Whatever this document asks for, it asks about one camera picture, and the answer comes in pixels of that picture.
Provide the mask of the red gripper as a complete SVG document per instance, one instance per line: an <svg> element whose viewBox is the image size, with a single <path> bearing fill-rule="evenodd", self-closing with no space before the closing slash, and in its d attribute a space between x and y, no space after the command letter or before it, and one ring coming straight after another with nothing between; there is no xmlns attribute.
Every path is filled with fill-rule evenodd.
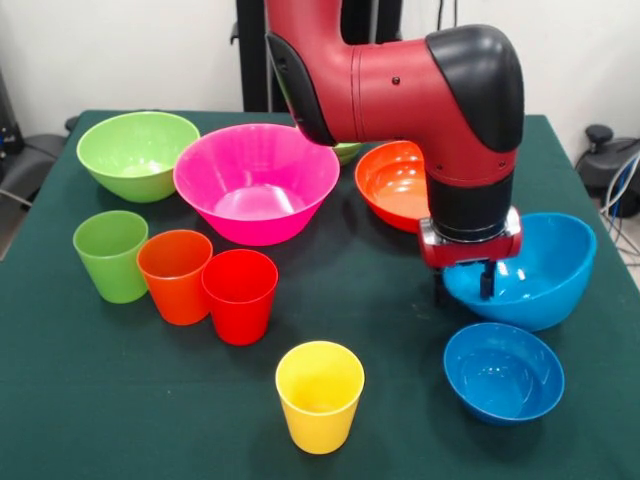
<svg viewBox="0 0 640 480"><path fill-rule="evenodd" d="M521 217L515 207L508 210L502 231L483 242L455 242L437 232L429 218L418 223L418 241L425 263L433 269L434 303L445 299L443 270L460 263L487 261L480 276L480 297L490 299L495 291L495 262L520 252L523 239Z"/></svg>

